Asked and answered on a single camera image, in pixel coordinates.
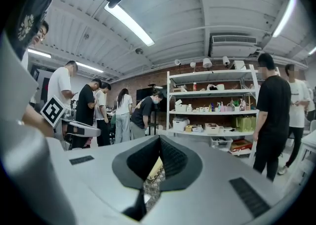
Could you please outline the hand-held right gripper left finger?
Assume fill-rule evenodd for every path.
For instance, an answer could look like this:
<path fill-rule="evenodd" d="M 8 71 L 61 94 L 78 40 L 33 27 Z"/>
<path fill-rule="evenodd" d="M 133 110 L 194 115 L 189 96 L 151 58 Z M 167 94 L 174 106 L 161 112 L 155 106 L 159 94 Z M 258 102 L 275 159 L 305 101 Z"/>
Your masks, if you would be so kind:
<path fill-rule="evenodd" d="M 143 182 L 127 164 L 148 175 L 150 149 L 158 136 L 113 146 L 63 153 L 61 182 L 78 225 L 159 225 L 161 214 L 146 211 Z"/>

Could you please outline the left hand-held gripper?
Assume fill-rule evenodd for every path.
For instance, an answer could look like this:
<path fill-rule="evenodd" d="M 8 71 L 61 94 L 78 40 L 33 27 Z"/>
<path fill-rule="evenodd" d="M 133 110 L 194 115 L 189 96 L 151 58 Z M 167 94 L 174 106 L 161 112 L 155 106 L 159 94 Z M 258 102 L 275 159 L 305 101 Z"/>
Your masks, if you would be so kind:
<path fill-rule="evenodd" d="M 71 110 L 56 97 L 50 98 L 40 111 L 52 126 L 54 138 L 58 139 L 64 150 L 69 150 L 74 136 L 87 139 L 98 137 L 101 130 L 75 120 L 75 111 Z"/>

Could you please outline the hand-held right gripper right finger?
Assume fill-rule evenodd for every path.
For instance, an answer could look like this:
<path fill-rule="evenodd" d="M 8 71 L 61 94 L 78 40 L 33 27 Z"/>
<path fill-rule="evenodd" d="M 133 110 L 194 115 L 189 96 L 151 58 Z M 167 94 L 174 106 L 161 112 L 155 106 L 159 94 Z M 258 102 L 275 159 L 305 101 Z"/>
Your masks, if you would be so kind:
<path fill-rule="evenodd" d="M 202 161 L 185 190 L 163 192 L 144 225 L 270 225 L 288 208 L 270 180 L 240 159 L 205 143 L 171 137 Z"/>

